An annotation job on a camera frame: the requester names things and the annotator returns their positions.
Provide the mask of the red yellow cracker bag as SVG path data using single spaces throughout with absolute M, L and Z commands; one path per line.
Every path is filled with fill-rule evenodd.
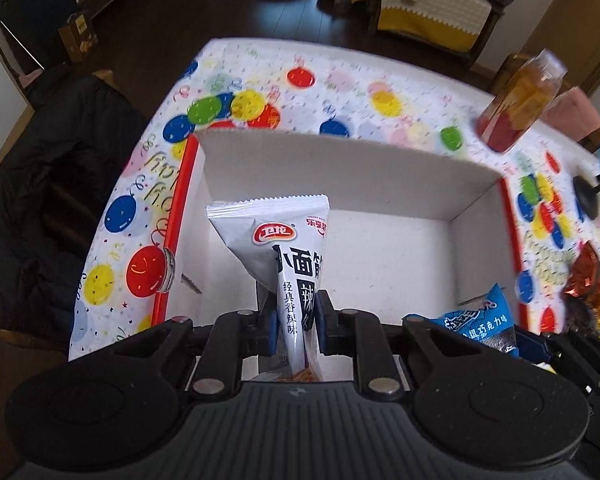
M 566 308 L 562 330 L 600 337 L 600 256 L 591 242 L 580 246 L 560 296 Z

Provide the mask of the silver white snack packet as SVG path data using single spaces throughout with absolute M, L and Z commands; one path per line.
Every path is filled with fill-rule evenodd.
M 329 199 L 326 195 L 214 202 L 207 218 L 246 271 L 277 301 L 291 375 L 320 382 L 314 297 L 320 288 Z

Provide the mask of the blue snack packet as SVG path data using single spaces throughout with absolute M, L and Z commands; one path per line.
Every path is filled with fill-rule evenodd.
M 501 286 L 496 283 L 482 298 L 477 309 L 460 309 L 445 312 L 437 318 L 425 318 L 418 314 L 410 314 L 406 317 L 409 321 L 426 321 L 472 340 L 476 344 L 482 344 L 493 350 L 519 358 L 515 323 L 510 313 L 508 302 Z M 461 344 L 455 337 L 440 333 L 438 330 L 430 335 L 434 346 L 447 358 L 459 358 L 460 356 L 474 356 L 476 349 L 469 348 L 467 344 Z M 421 356 L 422 346 L 417 341 L 410 340 L 405 344 L 405 349 L 400 352 L 401 358 L 407 353 Z

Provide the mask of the red cardboard box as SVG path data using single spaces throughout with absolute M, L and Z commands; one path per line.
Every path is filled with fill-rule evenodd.
M 320 285 L 338 308 L 399 324 L 475 309 L 500 286 L 517 312 L 521 268 L 504 179 L 463 159 L 389 144 L 273 130 L 195 136 L 171 210 L 166 315 L 210 325 L 266 291 L 206 214 L 213 202 L 323 194 L 330 203 Z

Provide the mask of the birthday balloon tablecloth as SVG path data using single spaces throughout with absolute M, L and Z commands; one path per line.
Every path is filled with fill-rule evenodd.
M 600 216 L 580 211 L 571 179 L 596 159 L 537 122 L 506 153 L 487 148 L 474 120 L 485 93 L 370 54 L 283 40 L 215 39 L 174 84 L 114 176 L 79 281 L 70 356 L 146 330 L 172 247 L 170 216 L 187 171 L 186 146 L 209 128 L 329 134 L 464 158 L 500 172 L 515 213 L 522 316 L 535 332 L 565 321 L 559 291 Z

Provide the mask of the black jacket on chair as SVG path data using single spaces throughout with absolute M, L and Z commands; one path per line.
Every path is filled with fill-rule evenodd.
M 67 350 L 88 250 L 146 126 L 94 75 L 34 114 L 0 163 L 0 330 Z

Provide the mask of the orange juice bottle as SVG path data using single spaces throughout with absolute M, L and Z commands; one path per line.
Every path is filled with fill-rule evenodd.
M 494 152 L 508 151 L 556 98 L 566 73 L 550 50 L 510 54 L 492 81 L 493 100 L 477 119 L 480 140 Z

